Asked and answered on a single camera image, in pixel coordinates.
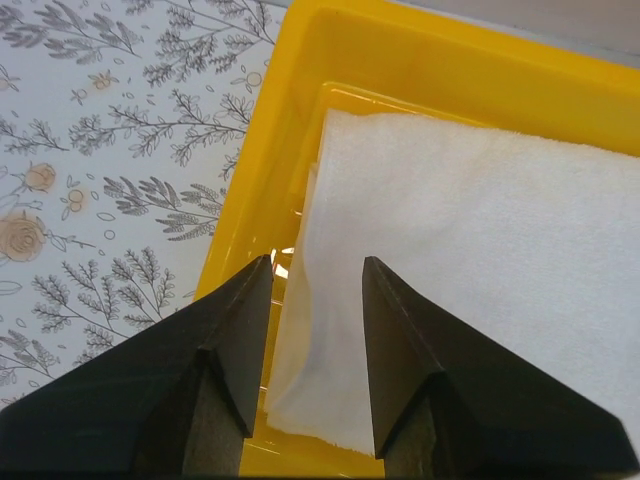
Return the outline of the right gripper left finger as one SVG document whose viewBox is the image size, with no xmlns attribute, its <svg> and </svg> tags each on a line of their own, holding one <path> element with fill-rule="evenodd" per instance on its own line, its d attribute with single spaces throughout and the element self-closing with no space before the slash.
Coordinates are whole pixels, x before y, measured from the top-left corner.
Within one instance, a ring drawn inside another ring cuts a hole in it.
<svg viewBox="0 0 640 480">
<path fill-rule="evenodd" d="M 272 292 L 262 255 L 215 291 L 1 413 L 5 475 L 235 475 Z"/>
</svg>

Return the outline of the white towel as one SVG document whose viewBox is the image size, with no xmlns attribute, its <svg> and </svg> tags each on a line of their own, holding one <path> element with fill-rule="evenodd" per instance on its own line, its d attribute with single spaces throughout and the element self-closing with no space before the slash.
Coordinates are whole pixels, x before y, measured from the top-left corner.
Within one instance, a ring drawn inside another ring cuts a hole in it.
<svg viewBox="0 0 640 480">
<path fill-rule="evenodd" d="M 361 279 L 421 295 L 639 438 L 639 161 L 421 115 L 331 111 L 289 269 L 268 424 L 374 450 Z"/>
</svg>

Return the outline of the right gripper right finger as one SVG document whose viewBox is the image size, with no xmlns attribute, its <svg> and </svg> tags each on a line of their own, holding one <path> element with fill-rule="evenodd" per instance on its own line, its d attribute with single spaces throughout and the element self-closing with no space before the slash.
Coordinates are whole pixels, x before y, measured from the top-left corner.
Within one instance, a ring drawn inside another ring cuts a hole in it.
<svg viewBox="0 0 640 480">
<path fill-rule="evenodd" d="M 362 273 L 375 456 L 389 475 L 635 475 L 621 421 L 423 297 Z"/>
</svg>

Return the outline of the yellow plastic tray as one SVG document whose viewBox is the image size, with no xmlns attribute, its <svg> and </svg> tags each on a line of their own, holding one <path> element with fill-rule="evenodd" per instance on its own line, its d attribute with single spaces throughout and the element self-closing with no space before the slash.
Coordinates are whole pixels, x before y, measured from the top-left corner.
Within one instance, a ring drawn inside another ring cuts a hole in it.
<svg viewBox="0 0 640 480">
<path fill-rule="evenodd" d="M 388 1 L 298 1 L 288 10 L 199 284 L 250 258 L 275 264 L 275 301 L 246 476 L 377 476 L 384 463 L 267 421 L 265 399 L 309 176 L 326 116 L 410 114 L 588 145 L 639 161 L 636 70 Z M 431 479 L 635 479 L 635 475 L 392 475 Z"/>
</svg>

